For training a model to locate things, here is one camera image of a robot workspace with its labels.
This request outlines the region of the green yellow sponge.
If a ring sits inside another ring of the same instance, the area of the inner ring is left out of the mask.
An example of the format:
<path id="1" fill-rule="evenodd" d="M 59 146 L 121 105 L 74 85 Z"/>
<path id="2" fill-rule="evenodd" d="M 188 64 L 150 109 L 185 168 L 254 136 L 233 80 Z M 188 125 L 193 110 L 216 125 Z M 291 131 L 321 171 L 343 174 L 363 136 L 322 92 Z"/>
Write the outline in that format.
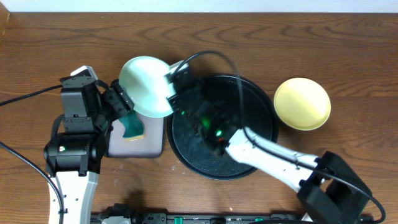
<path id="1" fill-rule="evenodd" d="M 144 138 L 144 125 L 134 110 L 120 118 L 119 122 L 124 126 L 123 138 L 125 140 L 134 141 Z"/>

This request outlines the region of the light green plate front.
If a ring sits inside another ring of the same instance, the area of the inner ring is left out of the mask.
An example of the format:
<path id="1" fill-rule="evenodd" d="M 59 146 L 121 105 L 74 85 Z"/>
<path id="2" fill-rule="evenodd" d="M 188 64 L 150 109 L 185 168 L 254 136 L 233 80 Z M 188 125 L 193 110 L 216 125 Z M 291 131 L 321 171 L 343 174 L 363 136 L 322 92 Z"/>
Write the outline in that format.
<path id="1" fill-rule="evenodd" d="M 150 56 L 140 56 L 125 63 L 119 84 L 134 103 L 134 111 L 150 118 L 164 118 L 174 111 L 168 98 L 175 94 L 166 75 L 170 65 Z"/>

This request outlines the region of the yellow round plate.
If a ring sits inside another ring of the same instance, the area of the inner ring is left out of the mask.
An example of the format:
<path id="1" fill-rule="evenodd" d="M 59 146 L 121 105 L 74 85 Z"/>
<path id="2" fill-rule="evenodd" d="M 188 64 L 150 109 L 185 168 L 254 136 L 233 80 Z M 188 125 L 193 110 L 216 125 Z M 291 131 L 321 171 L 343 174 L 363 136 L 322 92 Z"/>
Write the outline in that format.
<path id="1" fill-rule="evenodd" d="M 328 121 L 331 101 L 326 90 L 317 82 L 308 78 L 291 78 L 277 88 L 274 109 L 287 126 L 311 131 Z"/>

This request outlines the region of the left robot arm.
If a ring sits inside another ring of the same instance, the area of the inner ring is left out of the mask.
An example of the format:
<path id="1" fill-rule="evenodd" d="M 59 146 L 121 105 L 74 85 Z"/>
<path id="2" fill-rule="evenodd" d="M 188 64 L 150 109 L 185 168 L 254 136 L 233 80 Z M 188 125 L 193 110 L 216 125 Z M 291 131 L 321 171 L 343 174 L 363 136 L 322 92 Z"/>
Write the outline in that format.
<path id="1" fill-rule="evenodd" d="M 133 108 L 118 83 L 93 78 L 62 82 L 63 106 L 44 148 L 46 171 L 55 193 L 50 196 L 50 223 L 89 223 L 101 160 L 107 155 L 112 123 Z"/>

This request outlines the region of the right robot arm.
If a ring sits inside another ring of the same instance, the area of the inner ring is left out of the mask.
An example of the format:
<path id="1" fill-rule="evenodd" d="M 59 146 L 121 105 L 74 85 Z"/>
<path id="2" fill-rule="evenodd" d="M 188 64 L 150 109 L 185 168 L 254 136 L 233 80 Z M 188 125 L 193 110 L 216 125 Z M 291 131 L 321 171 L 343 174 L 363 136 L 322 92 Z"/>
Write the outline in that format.
<path id="1" fill-rule="evenodd" d="M 174 86 L 168 102 L 174 118 L 183 118 L 214 156 L 229 156 L 261 170 L 297 193 L 308 222 L 360 223 L 373 199 L 368 186 L 338 155 L 321 157 L 277 144 L 279 124 L 270 98 L 238 75 L 200 79 L 176 67 L 167 80 Z"/>

